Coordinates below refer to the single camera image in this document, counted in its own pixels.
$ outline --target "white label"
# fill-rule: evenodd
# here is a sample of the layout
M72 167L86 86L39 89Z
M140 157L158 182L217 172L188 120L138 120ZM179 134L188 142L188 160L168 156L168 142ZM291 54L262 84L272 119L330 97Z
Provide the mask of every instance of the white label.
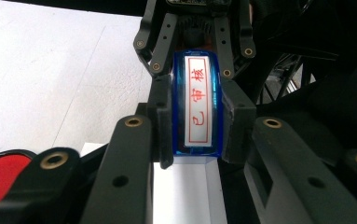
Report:
M213 101L210 60L185 56L185 146L210 147L213 136Z

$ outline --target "gray floor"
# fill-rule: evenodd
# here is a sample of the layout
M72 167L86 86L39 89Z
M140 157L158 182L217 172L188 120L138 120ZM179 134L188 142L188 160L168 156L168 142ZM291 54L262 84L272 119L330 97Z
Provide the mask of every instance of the gray floor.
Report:
M0 151L109 142L149 93L140 19L0 2Z

